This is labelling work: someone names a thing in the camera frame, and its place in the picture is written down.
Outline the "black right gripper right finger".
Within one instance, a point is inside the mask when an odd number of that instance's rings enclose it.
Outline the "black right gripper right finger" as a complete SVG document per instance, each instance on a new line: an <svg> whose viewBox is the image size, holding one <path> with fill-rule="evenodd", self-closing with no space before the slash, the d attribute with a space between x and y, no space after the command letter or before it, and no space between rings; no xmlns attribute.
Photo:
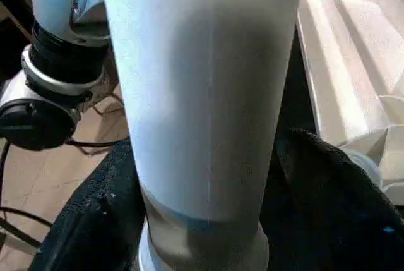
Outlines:
<svg viewBox="0 0 404 271"><path fill-rule="evenodd" d="M402 270L403 217L339 148L275 138L260 220L269 270Z"/></svg>

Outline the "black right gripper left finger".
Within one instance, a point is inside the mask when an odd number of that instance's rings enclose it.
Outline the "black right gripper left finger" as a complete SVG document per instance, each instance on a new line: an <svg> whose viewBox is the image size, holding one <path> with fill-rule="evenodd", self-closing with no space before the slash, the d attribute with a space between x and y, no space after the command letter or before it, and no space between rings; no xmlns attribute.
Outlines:
<svg viewBox="0 0 404 271"><path fill-rule="evenodd" d="M29 270L136 270L146 209L129 138L73 191Z"/></svg>

